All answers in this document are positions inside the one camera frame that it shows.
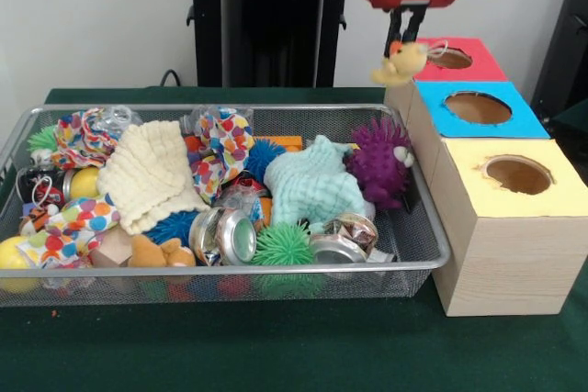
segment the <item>tennis ball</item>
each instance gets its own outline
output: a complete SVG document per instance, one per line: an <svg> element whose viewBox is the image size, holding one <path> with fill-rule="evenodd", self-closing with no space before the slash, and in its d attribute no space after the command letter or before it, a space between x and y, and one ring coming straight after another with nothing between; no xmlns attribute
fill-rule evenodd
<svg viewBox="0 0 588 392"><path fill-rule="evenodd" d="M25 236L15 236L0 242L0 268L4 270L26 270L30 268L27 259L17 248L19 243L27 240ZM8 277L0 278L0 289L13 294L26 293L39 284L38 279Z"/></svg>
<svg viewBox="0 0 588 392"><path fill-rule="evenodd" d="M96 167L86 167L76 172L70 186L70 199L98 196L97 181L98 169Z"/></svg>

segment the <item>green feathery toy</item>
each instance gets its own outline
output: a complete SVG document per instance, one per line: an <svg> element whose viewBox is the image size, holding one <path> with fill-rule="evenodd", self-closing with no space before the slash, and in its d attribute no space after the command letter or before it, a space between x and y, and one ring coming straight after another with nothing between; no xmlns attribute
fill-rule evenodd
<svg viewBox="0 0 588 392"><path fill-rule="evenodd" d="M48 126L40 132L31 135L28 139L28 151L35 151L37 149L49 149L57 151L57 142L55 141L55 126Z"/></svg>
<svg viewBox="0 0 588 392"><path fill-rule="evenodd" d="M278 223L257 236L253 265L304 265L313 262L309 235L303 227ZM267 298L315 297L322 288L322 274L260 274L256 288Z"/></svg>

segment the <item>polka dot fabric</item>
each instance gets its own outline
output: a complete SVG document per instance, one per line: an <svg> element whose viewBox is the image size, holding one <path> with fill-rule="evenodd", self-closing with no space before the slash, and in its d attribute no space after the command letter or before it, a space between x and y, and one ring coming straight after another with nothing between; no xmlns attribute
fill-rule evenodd
<svg viewBox="0 0 588 392"><path fill-rule="evenodd" d="M226 107L219 108L217 115L202 115L194 136L196 140L187 141L188 146L198 149L188 153L190 167L200 197L211 204L218 198L221 185L245 169L254 138L249 122Z"/></svg>
<svg viewBox="0 0 588 392"><path fill-rule="evenodd" d="M105 109L95 107L62 117L55 127L57 151L51 156L61 169L87 166L102 167L117 146L117 140L105 130L96 130L95 123Z"/></svg>
<svg viewBox="0 0 588 392"><path fill-rule="evenodd" d="M119 220L120 214L108 195L80 197L51 216L45 230L18 248L39 268L63 267L98 247L106 231Z"/></svg>

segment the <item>metal basket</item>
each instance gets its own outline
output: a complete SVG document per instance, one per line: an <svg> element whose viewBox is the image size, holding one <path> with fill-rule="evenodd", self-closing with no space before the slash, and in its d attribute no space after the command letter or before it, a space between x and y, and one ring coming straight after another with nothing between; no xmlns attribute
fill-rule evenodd
<svg viewBox="0 0 588 392"><path fill-rule="evenodd" d="M173 120L194 106L129 105L143 121ZM0 153L0 239L17 234L22 204L17 170L29 165L28 137L59 117L89 105L37 107L18 121ZM255 135L318 134L350 142L351 131L372 118L397 115L385 106L248 106ZM379 212L377 247L395 254L392 263L196 268L0 270L0 305L60 306L297 298L411 297L431 270L449 257L441 226L418 164L412 168L407 208Z"/></svg>

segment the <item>cream knitted cloth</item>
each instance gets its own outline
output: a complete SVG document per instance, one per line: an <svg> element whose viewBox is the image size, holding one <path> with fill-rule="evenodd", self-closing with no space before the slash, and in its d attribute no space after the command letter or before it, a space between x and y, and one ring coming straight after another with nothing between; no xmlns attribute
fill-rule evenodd
<svg viewBox="0 0 588 392"><path fill-rule="evenodd" d="M209 209L196 193L187 148L177 121L129 126L98 174L100 193L108 193L129 234L155 227L177 211Z"/></svg>

